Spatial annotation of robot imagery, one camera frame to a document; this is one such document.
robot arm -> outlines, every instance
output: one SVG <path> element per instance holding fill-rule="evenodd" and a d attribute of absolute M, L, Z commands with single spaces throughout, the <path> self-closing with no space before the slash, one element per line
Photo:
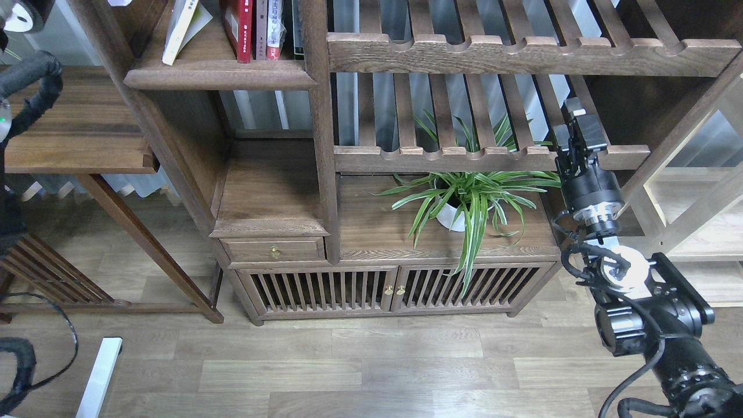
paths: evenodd
<path fill-rule="evenodd" d="M 596 326 L 603 345 L 615 357 L 642 354 L 646 365 L 624 381 L 604 402 L 611 401 L 637 377 L 652 369 L 669 405 L 622 399 L 619 414 L 640 411 L 662 417 L 741 417 L 743 385 L 735 385 L 707 354 L 698 337 L 715 314 L 662 253 L 648 260 L 620 245 L 617 214 L 624 205 L 613 173 L 599 166 L 597 152 L 606 148 L 598 117 L 581 109 L 577 99 L 566 103 L 571 122 L 554 130 L 558 173 L 567 209 L 553 225 L 574 243 L 562 253 L 562 264 L 587 286 L 596 300 Z M 572 216 L 576 231 L 557 224 Z M 571 265 L 581 254 L 583 269 Z M 655 272 L 660 280 L 654 278 Z"/>

white flower pot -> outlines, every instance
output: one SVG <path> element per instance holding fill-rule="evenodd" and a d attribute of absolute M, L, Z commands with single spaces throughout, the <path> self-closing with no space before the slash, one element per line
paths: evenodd
<path fill-rule="evenodd" d="M 451 231 L 464 232 L 464 212 L 460 213 L 459 216 L 457 216 L 457 219 L 454 219 L 456 213 L 457 208 L 447 203 L 438 215 L 436 215 L 436 220 Z"/>

book spine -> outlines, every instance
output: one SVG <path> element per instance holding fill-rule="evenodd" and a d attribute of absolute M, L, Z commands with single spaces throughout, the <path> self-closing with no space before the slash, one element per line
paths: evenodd
<path fill-rule="evenodd" d="M 181 7 L 174 7 L 170 17 L 169 33 L 163 51 L 163 64 L 173 65 L 178 52 L 181 50 L 184 36 L 191 23 L 191 18 L 198 5 L 198 0 L 185 0 Z"/>
<path fill-rule="evenodd" d="M 268 0 L 256 0 L 256 60 L 266 59 L 268 34 Z"/>
<path fill-rule="evenodd" d="M 250 62 L 253 50 L 253 0 L 236 0 L 239 2 L 239 30 L 237 61 Z"/>
<path fill-rule="evenodd" d="M 282 0 L 268 0 L 268 29 L 266 38 L 266 58 L 277 60 L 281 55 L 281 44 L 284 32 L 282 18 Z"/>

slatted cabinet door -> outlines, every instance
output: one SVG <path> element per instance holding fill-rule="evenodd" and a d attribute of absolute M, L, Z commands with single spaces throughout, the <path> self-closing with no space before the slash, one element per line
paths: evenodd
<path fill-rule="evenodd" d="M 238 270 L 262 319 L 332 318 L 389 312 L 397 266 Z"/>
<path fill-rule="evenodd" d="M 455 266 L 402 266 L 395 284 L 392 312 L 507 312 L 515 315 L 549 280 L 554 263 L 475 264 L 464 295 Z"/>

wooden shelf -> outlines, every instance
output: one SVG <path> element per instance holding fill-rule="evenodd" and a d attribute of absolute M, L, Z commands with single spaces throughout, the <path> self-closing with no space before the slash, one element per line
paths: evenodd
<path fill-rule="evenodd" d="M 65 67 L 54 107 L 5 150 L 9 173 L 155 173 L 158 163 L 104 67 Z M 10 98 L 14 113 L 38 84 Z"/>
<path fill-rule="evenodd" d="M 649 183 L 649 189 L 666 222 L 672 223 L 731 170 L 666 167 Z M 674 261 L 743 260 L 743 203 L 715 215 L 668 256 Z"/>
<path fill-rule="evenodd" d="M 459 146 L 452 124 L 447 81 L 442 74 L 429 74 L 429 87 L 435 114 L 438 143 L 428 138 L 419 140 L 417 135 L 427 134 L 417 129 L 413 118 L 411 84 L 408 74 L 395 74 L 395 105 L 399 147 L 384 150 L 377 140 L 374 117 L 374 83 L 372 74 L 359 77 L 359 145 L 335 146 L 335 168 L 342 173 L 416 173 L 421 171 L 497 171 L 497 170 L 555 170 L 556 153 L 547 147 L 535 146 L 529 129 L 524 103 L 512 74 L 500 74 L 498 79 L 506 105 L 510 125 L 516 137 L 517 151 L 497 147 L 493 140 L 495 121 L 488 114 L 486 97 L 491 94 L 483 89 L 480 76 L 464 75 L 464 84 L 469 97 L 473 120 L 481 149 L 469 152 Z M 597 113 L 588 87 L 581 76 L 569 76 L 573 96 L 590 113 Z M 533 76 L 539 92 L 546 120 L 551 129 L 566 124 L 566 118 L 554 93 L 549 76 Z M 644 145 L 612 146 L 600 154 L 601 166 L 605 170 L 635 170 L 650 154 Z"/>
<path fill-rule="evenodd" d="M 676 263 L 676 268 L 713 307 L 743 306 L 743 268 L 737 261 Z"/>
<path fill-rule="evenodd" d="M 654 1 L 639 8 L 657 38 L 630 37 L 609 0 L 589 2 L 606 37 L 584 37 L 567 4 L 550 1 L 555 39 L 534 36 L 522 2 L 503 0 L 509 42 L 485 34 L 474 0 L 458 0 L 460 45 L 434 33 L 427 1 L 408 1 L 412 39 L 402 42 L 379 30 L 378 0 L 364 2 L 363 33 L 328 34 L 333 72 L 717 77 L 741 50 L 734 39 L 679 40 Z"/>
<path fill-rule="evenodd" d="M 212 238 L 323 237 L 312 140 L 233 145 Z"/>
<path fill-rule="evenodd" d="M 407 238 L 418 206 L 408 204 L 396 211 L 392 203 L 403 194 L 375 196 L 397 186 L 391 176 L 342 176 L 340 180 L 340 235 L 341 260 L 368 260 L 375 263 L 454 263 L 459 260 L 464 233 L 448 231 L 432 219 L 424 228 L 418 247 Z M 559 248 L 539 196 L 528 196 L 537 210 L 525 210 L 526 232 L 517 244 L 519 235 L 498 237 L 491 225 L 477 263 L 513 263 L 530 261 L 557 261 Z M 506 208 L 510 225 L 506 231 L 520 228 L 516 212 Z"/>
<path fill-rule="evenodd" d="M 207 0 L 204 5 L 214 19 L 186 44 L 173 66 L 162 63 L 172 4 L 166 7 L 142 56 L 124 78 L 127 86 L 142 90 L 309 90 L 315 86 L 304 61 L 284 57 L 237 62 L 217 2 Z"/>

